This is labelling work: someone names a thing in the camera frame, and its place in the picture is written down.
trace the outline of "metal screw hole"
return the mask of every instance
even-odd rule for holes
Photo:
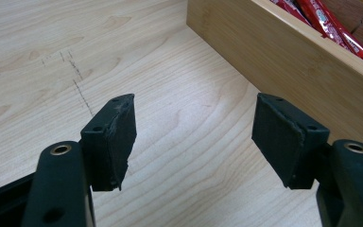
[[[344,147],[346,149],[348,149],[349,151],[355,152],[355,153],[360,153],[363,154],[363,146],[359,145],[359,144],[353,144],[353,143],[346,143],[344,145]]]
[[[62,155],[69,152],[72,149],[70,145],[59,145],[53,149],[51,149],[52,155]]]

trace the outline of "light wood grain surface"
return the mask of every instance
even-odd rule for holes
[[[0,1],[0,186],[135,93],[123,191],[98,226],[320,226],[251,141],[258,90],[186,24],[185,0]]]

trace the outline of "red candy wrapper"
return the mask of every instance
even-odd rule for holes
[[[290,13],[291,15],[295,16],[296,18],[298,18],[302,22],[304,22],[304,23],[308,24],[309,26],[311,26],[309,24],[309,22],[305,19],[305,17],[303,17],[303,15],[299,11],[299,9],[291,2],[291,0],[270,0],[270,1],[272,3],[274,3],[275,5],[277,5],[278,7],[284,9],[285,11]]]
[[[312,27],[363,60],[363,46],[320,0],[297,0]]]

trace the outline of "black plastic part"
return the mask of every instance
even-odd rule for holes
[[[137,131],[134,95],[110,100],[81,131],[94,191],[121,189]]]
[[[329,190],[320,185],[317,190],[317,204],[322,226],[337,226],[344,208],[342,198],[330,193]]]
[[[314,172],[315,179],[321,184],[322,190],[327,191],[328,195],[342,200],[340,191],[337,187],[335,175],[333,174],[329,157],[333,152],[332,146],[324,144],[317,149],[313,160],[313,165],[309,166]]]
[[[51,145],[40,156],[22,226],[95,226],[91,201],[80,145]]]
[[[309,189],[315,152],[327,143],[329,130],[289,102],[258,94],[252,140],[285,187]]]
[[[344,201],[338,226],[363,226],[363,144],[351,140],[336,141],[330,163]]]
[[[34,174],[0,187],[0,226],[20,226]]]

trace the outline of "dark scratch mark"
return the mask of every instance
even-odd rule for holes
[[[78,87],[78,84],[76,83],[76,81],[73,79],[73,82],[75,83],[76,87],[78,88],[78,93],[80,94],[82,100],[84,101],[85,105],[87,106],[88,108],[88,111],[90,111],[90,114],[92,117],[94,117],[94,113],[93,113],[93,110],[91,109],[90,105],[88,105],[88,102],[87,100],[85,99],[84,95],[82,94],[80,88]]]
[[[64,57],[63,57],[63,55],[61,54],[61,52],[60,52],[60,55],[61,55],[61,60],[64,62]]]
[[[73,66],[73,68],[76,70],[76,74],[81,78],[81,80],[83,80],[83,77],[81,76],[81,73],[78,70],[78,67],[76,66],[76,63],[74,61],[71,61],[71,60],[69,62]]]

